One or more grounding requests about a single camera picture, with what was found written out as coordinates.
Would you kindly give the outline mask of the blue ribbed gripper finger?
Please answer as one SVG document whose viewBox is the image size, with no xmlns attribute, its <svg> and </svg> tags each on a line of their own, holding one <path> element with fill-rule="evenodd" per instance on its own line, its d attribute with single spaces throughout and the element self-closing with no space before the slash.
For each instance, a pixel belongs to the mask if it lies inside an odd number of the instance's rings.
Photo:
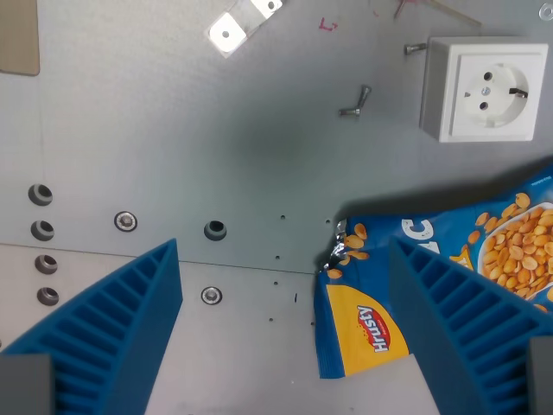
<svg viewBox="0 0 553 415">
<path fill-rule="evenodd" d="M 389 243 L 389 298 L 441 414 L 528 414 L 530 340 L 552 318 L 415 243 Z"/>
<path fill-rule="evenodd" d="M 83 290 L 4 353 L 51 358 L 57 414 L 143 414 L 181 304 L 170 239 Z"/>
</svg>

